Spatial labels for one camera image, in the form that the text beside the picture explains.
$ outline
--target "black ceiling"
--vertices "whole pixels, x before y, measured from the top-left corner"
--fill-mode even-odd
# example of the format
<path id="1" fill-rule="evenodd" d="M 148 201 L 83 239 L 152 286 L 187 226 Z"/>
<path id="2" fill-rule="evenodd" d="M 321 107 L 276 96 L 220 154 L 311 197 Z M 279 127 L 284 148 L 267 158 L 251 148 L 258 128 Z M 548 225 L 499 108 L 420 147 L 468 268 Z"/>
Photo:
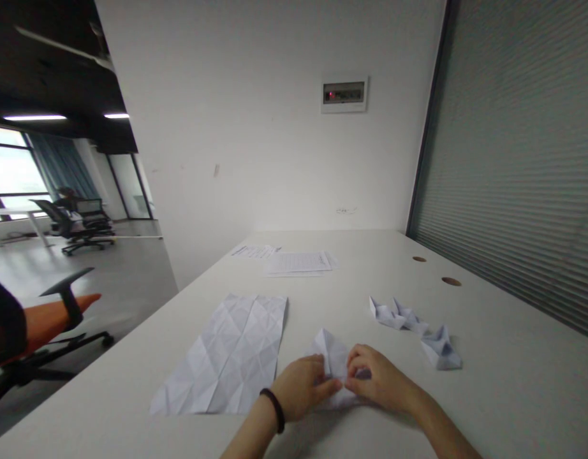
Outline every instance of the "black ceiling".
<path id="1" fill-rule="evenodd" d="M 89 22 L 99 24 L 93 0 L 0 0 L 0 125 L 93 139 L 99 151 L 136 151 L 115 74 L 90 59 L 19 34 L 28 29 L 91 55 L 100 45 Z M 5 115 L 58 113 L 67 120 L 11 122 Z"/>

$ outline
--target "white desk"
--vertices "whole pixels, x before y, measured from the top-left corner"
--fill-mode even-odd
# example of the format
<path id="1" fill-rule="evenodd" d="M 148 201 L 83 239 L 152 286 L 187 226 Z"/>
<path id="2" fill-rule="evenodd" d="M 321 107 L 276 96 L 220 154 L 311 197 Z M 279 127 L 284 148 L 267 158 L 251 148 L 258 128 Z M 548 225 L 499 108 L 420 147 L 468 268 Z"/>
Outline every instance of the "white desk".
<path id="1" fill-rule="evenodd" d="M 37 209 L 37 208 L 30 208 L 30 209 L 3 208 L 3 209 L 0 209 L 0 215 L 26 215 L 31 222 L 31 226 L 33 227 L 34 232 L 37 233 L 37 236 L 39 236 L 41 238 L 43 245 L 45 247 L 50 247 L 53 244 L 50 244 L 49 242 L 47 242 L 47 239 L 43 235 L 43 232 L 39 229 L 39 225 L 37 224 L 37 219 L 34 216 L 35 214 L 40 214 L 42 212 L 43 212 L 42 210 Z"/>
<path id="2" fill-rule="evenodd" d="M 385 353 L 486 457 L 588 457 L 587 338 L 394 231 L 257 233 L 246 242 L 329 250 L 341 268 L 325 277 L 264 278 L 261 261 L 224 257 L 2 436 L 0 459 L 217 458 L 242 416 L 152 418 L 148 408 L 229 292 L 289 297 L 278 372 L 323 326 L 348 346 L 365 342 Z M 434 370 L 418 336 L 371 319 L 370 294 L 384 302 L 396 295 L 433 328 L 446 323 L 464 368 Z M 434 457 L 414 426 L 371 407 L 290 425 L 267 457 L 297 452 Z"/>

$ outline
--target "glass door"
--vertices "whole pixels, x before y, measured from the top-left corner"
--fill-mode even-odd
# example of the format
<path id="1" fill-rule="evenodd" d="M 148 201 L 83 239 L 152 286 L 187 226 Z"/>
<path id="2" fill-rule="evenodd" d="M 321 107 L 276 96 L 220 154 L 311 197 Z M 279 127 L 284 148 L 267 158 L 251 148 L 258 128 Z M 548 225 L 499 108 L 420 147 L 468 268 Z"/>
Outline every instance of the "glass door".
<path id="1" fill-rule="evenodd" d="M 142 179 L 136 156 L 134 153 L 107 155 L 107 161 L 128 218 L 153 220 L 152 204 L 148 198 L 149 188 Z"/>

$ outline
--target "curtain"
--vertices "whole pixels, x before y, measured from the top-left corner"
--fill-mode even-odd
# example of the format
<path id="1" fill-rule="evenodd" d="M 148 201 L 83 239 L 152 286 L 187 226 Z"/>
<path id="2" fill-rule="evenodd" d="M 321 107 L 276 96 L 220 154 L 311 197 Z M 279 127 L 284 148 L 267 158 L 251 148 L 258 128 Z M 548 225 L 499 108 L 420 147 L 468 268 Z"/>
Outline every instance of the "curtain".
<path id="1" fill-rule="evenodd" d="M 408 235 L 588 336 L 588 0 L 459 4 Z"/>
<path id="2" fill-rule="evenodd" d="M 99 198 L 73 140 L 44 134 L 28 138 L 52 199 L 58 199 L 60 187 L 72 188 L 82 198 Z"/>

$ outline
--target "floor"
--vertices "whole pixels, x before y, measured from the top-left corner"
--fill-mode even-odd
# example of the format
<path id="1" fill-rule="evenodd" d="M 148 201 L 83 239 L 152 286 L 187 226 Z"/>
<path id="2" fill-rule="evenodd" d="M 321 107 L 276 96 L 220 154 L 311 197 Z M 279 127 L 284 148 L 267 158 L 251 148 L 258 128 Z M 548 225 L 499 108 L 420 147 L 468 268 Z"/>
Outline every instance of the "floor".
<path id="1" fill-rule="evenodd" d="M 159 235 L 158 222 L 120 222 L 115 230 L 124 236 L 115 245 L 104 251 L 80 249 L 72 257 L 62 255 L 65 241 L 59 238 L 51 238 L 55 245 L 48 249 L 35 238 L 5 244 L 0 247 L 0 282 L 16 297 L 35 298 L 67 275 L 93 266 L 94 271 L 74 283 L 73 292 L 103 297 L 84 314 L 78 330 L 88 334 L 107 330 L 119 340 L 172 298 L 177 286 L 161 238 L 125 237 Z M 99 342 L 89 344 L 48 367 L 79 372 L 104 352 Z M 64 384 L 33 381 L 11 390 L 0 401 L 0 435 Z"/>

